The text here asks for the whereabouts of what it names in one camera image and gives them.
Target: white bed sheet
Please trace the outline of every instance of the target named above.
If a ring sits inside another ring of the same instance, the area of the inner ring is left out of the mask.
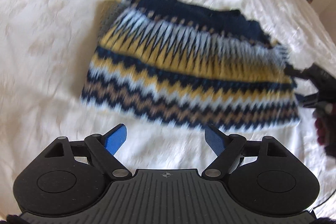
[[[96,47],[103,0],[0,0],[0,215],[19,213],[12,194],[16,176],[56,137],[82,140],[118,123],[128,129],[116,157],[136,168],[204,168],[215,154],[204,132],[168,128],[98,111],[80,103],[90,58]],[[289,46],[299,68],[317,62],[331,73],[336,47],[305,0],[184,0],[213,9],[241,9]],[[309,94],[310,83],[299,90]],[[260,140],[273,135],[318,177],[320,203],[336,187],[336,164],[316,143],[310,110],[300,110],[296,128],[245,134]],[[336,218],[336,197],[316,212]]]

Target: wrinkled fabric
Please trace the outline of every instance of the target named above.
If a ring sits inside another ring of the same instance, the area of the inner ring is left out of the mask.
[[[204,132],[168,128],[87,108],[80,102],[90,59],[97,46],[103,0],[0,0],[0,214],[19,213],[12,194],[16,176],[56,137],[83,140],[125,123],[127,140],[116,157],[136,168],[197,168],[215,154]],[[317,62],[336,71],[336,47],[305,0],[182,0],[211,9],[239,9],[248,20],[288,49],[290,62],[305,68]],[[297,81],[310,94],[310,82]],[[316,143],[311,110],[299,109],[298,126],[244,134],[252,140],[272,135],[319,179],[323,202],[336,187],[335,160]],[[316,210],[336,217],[336,196]]]

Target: black cable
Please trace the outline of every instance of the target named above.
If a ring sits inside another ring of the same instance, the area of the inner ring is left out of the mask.
[[[324,203],[326,203],[329,199],[331,199],[331,197],[332,197],[335,193],[336,193],[336,189],[331,193],[331,195],[330,195],[325,201],[323,201],[323,202],[320,203],[319,205],[315,206],[315,207],[313,208],[313,210],[315,210],[316,208],[318,208],[318,207],[322,206]]]

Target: dark fabric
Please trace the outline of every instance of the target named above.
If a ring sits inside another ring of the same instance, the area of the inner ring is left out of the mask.
[[[213,29],[214,32],[224,32],[224,35],[243,36],[269,46],[269,35],[264,33],[259,22],[246,20],[239,10],[210,10],[205,7],[186,4],[178,0],[140,0],[137,4],[138,9],[145,9],[147,13],[154,12],[152,18],[157,15],[168,18],[176,17],[179,23],[184,20],[183,25],[192,22],[192,26],[198,26],[205,31]]]

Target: white duvet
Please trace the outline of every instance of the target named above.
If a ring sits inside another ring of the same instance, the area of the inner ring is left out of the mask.
[[[103,0],[0,0],[0,215],[19,213],[12,194],[16,176],[56,137],[83,140],[119,123],[128,129],[115,155],[127,168],[204,168],[215,154],[204,132],[153,125],[83,106],[79,100],[96,47]],[[305,0],[183,0],[213,9],[241,9],[288,45],[291,62],[317,62],[336,72],[336,47]],[[309,94],[309,83],[299,82]],[[336,163],[316,143],[311,110],[295,128],[245,134],[273,135],[318,177],[322,202],[336,188]],[[336,218],[336,196],[316,210]]]

